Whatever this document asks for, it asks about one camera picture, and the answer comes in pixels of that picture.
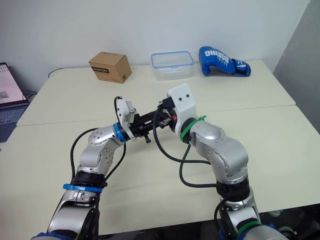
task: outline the laptop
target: laptop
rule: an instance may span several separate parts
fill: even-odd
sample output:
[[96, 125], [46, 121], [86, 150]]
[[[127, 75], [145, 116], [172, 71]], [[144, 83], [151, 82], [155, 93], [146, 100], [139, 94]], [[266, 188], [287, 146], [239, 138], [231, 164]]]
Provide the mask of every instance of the laptop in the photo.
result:
[[5, 62], [0, 63], [0, 143], [9, 138], [29, 101]]

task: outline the robotic arm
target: robotic arm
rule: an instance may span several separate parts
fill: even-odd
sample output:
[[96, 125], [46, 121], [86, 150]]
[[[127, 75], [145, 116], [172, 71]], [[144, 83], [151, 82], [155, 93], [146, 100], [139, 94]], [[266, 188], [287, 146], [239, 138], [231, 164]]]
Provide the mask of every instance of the robotic arm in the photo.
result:
[[261, 225], [253, 190], [248, 181], [248, 154], [237, 140], [218, 126], [197, 117], [187, 84], [168, 91], [158, 110], [140, 116], [130, 101], [116, 100], [118, 122], [94, 130], [80, 156], [76, 174], [60, 200], [47, 233], [35, 240], [89, 240], [98, 236], [99, 199], [115, 150], [129, 140], [144, 137], [155, 127], [169, 126], [184, 142], [207, 159], [217, 180], [221, 236], [227, 239], [286, 240], [273, 228]]

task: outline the plastic container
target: plastic container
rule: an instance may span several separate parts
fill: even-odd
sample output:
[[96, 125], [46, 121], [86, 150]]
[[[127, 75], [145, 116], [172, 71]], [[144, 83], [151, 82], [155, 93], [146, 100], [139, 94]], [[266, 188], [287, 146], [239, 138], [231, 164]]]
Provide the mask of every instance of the plastic container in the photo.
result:
[[194, 60], [188, 51], [154, 53], [151, 61], [160, 81], [189, 78], [194, 72]]

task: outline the green ring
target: green ring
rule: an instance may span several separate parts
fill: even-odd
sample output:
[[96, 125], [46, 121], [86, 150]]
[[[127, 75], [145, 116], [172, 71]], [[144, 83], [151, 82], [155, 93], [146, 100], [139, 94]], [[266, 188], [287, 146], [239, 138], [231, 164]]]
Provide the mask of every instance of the green ring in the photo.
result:
[[204, 120], [207, 116], [201, 116], [196, 120], [193, 120], [192, 122], [189, 123], [188, 126], [186, 126], [186, 128], [183, 130], [183, 132], [180, 134], [180, 140], [183, 142], [184, 141], [184, 137], [186, 136], [186, 134], [190, 131], [190, 129], [192, 128], [193, 125], [195, 125], [197, 122]]
[[236, 239], [238, 239], [240, 237], [240, 235], [247, 230], [250, 227], [256, 226], [256, 225], [261, 225], [260, 222], [258, 221], [251, 221], [246, 223], [245, 225], [243, 225], [242, 227], [240, 227], [240, 229], [238, 230], [238, 233], [236, 234]]

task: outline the cardboard box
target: cardboard box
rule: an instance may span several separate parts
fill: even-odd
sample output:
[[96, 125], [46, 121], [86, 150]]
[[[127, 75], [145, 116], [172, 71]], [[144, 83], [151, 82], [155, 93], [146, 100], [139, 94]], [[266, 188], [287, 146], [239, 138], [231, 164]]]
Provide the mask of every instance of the cardboard box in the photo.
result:
[[126, 55], [101, 51], [89, 61], [96, 77], [102, 81], [123, 84], [131, 74]]

